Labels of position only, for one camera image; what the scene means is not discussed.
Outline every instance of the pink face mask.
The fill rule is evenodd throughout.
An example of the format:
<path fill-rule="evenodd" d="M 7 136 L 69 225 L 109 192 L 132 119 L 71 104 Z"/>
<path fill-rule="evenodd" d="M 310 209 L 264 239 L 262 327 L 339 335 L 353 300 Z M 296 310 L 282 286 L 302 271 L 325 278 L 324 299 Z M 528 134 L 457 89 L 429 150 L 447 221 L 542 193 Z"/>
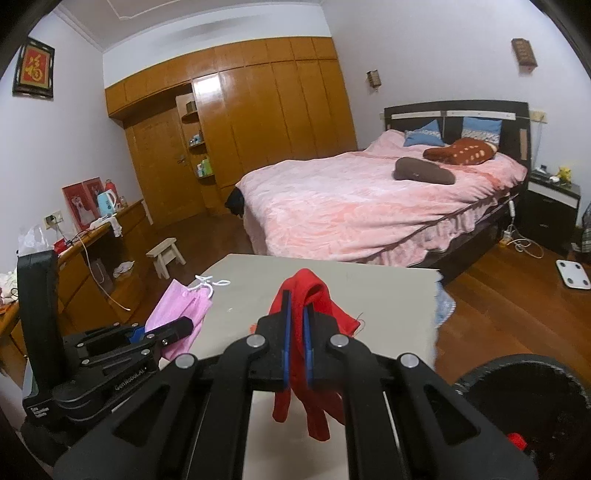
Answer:
<path fill-rule="evenodd" d="M 162 350 L 162 355 L 166 360 L 172 361 L 181 353 L 187 353 L 191 348 L 191 345 L 201 331 L 203 318 L 209 307 L 212 306 L 208 295 L 209 290 L 207 288 L 190 290 L 176 280 L 172 281 L 166 292 L 164 292 L 164 295 L 162 295 L 162 298 L 146 322 L 146 333 L 157 327 L 166 325 L 179 317 L 185 316 L 193 321 L 191 335 Z"/>

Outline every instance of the bed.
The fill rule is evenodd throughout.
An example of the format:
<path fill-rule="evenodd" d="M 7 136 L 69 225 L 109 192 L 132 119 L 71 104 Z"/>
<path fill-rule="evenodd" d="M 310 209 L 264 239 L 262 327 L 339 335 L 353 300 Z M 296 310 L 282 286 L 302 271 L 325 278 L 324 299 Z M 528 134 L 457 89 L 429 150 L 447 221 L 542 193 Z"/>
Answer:
<path fill-rule="evenodd" d="M 436 119 L 443 141 L 461 136 L 464 116 L 502 120 L 493 160 L 449 167 L 453 186 L 396 181 L 397 158 L 422 158 L 424 145 L 402 147 L 401 132 Z M 485 253 L 508 223 L 530 170 L 527 103 L 456 100 L 384 110 L 385 132 L 368 149 L 310 161 L 286 160 L 245 175 L 243 218 L 262 255 L 436 268 L 444 283 Z"/>

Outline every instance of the wooden wardrobe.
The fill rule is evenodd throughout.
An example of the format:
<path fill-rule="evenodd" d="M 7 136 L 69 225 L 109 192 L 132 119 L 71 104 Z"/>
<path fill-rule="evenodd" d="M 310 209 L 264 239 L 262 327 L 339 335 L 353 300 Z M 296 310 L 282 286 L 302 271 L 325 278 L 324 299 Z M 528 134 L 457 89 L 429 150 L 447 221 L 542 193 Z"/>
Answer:
<path fill-rule="evenodd" d="M 328 37 L 267 38 L 200 50 L 107 88 L 109 115 L 123 120 L 156 226 L 223 203 L 252 170 L 357 149 L 345 83 Z M 181 121 L 186 103 L 198 120 Z M 201 130 L 203 148 L 189 148 Z M 213 176 L 198 179 L 207 155 Z"/>

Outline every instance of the red thermos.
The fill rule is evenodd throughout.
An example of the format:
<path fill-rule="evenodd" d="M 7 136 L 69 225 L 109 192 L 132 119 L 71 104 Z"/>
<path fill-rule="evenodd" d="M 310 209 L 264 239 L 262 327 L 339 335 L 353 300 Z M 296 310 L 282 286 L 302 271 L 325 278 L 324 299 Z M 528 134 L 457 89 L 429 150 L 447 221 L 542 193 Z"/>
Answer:
<path fill-rule="evenodd" d="M 113 190 L 113 193 L 115 194 L 115 197 L 117 198 L 117 203 L 121 202 L 119 200 L 119 194 L 117 194 L 117 187 L 115 187 L 115 184 L 113 183 L 113 181 L 111 179 L 107 179 L 107 183 L 105 183 L 105 191 L 106 190 Z"/>

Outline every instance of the brown pillow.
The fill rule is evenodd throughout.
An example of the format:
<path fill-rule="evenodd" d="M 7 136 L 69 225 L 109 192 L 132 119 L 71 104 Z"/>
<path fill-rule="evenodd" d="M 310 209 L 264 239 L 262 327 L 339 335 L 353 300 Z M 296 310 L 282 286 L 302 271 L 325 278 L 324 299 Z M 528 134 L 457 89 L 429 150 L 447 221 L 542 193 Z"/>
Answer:
<path fill-rule="evenodd" d="M 453 185 L 456 182 L 456 176 L 451 171 L 435 163 L 412 157 L 399 158 L 392 176 L 395 180 L 416 180 L 441 185 Z"/>
<path fill-rule="evenodd" d="M 490 143 L 474 138 L 461 138 L 449 147 L 428 148 L 423 152 L 423 157 L 449 165 L 479 165 L 495 154 L 496 149 Z"/>

